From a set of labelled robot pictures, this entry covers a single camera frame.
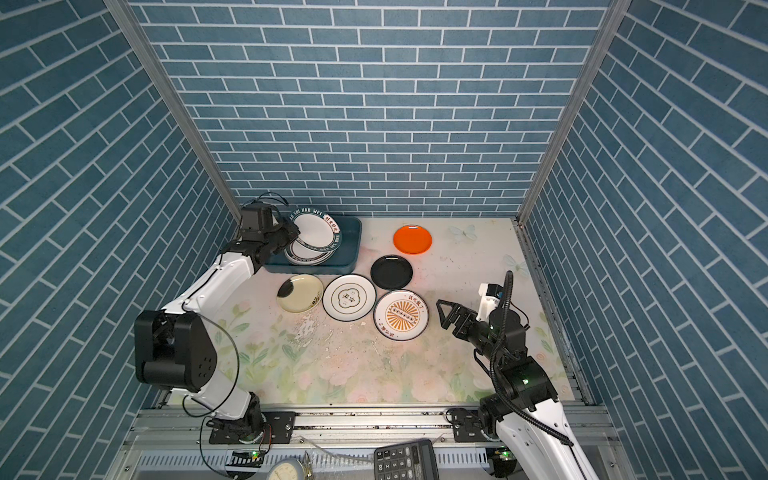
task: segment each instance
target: plate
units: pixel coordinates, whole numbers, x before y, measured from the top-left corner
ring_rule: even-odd
[[[316,252],[306,248],[301,243],[292,242],[286,249],[285,255],[289,262],[294,265],[319,265],[328,260],[333,252]]]
[[[419,255],[432,246],[432,235],[419,225],[405,225],[395,232],[392,242],[403,253]]]
[[[421,335],[428,321],[424,299],[408,290],[387,293],[373,310],[373,322],[381,334],[401,342]]]
[[[342,275],[328,284],[323,308],[331,318],[352,322],[368,315],[376,304],[376,288],[364,276]]]
[[[299,227],[297,242],[316,252],[333,252],[341,243],[339,224],[329,214],[316,208],[297,208],[290,220]]]
[[[411,263],[400,255],[385,255],[373,262],[371,280],[384,290],[405,288],[413,278]]]
[[[313,275],[296,275],[277,290],[277,304],[288,313],[302,313],[323,298],[323,282]]]

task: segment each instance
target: orange sunburst pattern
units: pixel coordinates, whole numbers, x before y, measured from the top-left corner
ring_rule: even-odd
[[[408,300],[394,302],[387,307],[386,321],[393,329],[407,332],[419,322],[419,309]]]

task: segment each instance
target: plate with orange sunburst pattern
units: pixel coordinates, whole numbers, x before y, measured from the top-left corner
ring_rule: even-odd
[[[373,319],[382,335],[402,342],[421,335],[427,327],[429,309],[415,293],[395,290],[379,299]]]

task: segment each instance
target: black mounting plate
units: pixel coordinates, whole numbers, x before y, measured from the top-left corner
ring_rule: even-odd
[[[290,443],[293,434],[293,423],[296,421],[295,412],[262,412],[266,418],[264,429],[272,427],[272,443]],[[212,430],[208,442],[211,445],[242,445],[237,439],[229,436],[224,429]]]
[[[477,410],[451,409],[449,415],[453,423],[453,440],[457,443],[485,442],[482,424]]]

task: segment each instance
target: orange plate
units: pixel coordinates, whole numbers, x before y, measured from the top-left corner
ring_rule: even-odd
[[[405,225],[395,232],[392,242],[397,250],[409,255],[418,255],[432,246],[432,235],[424,227]]]

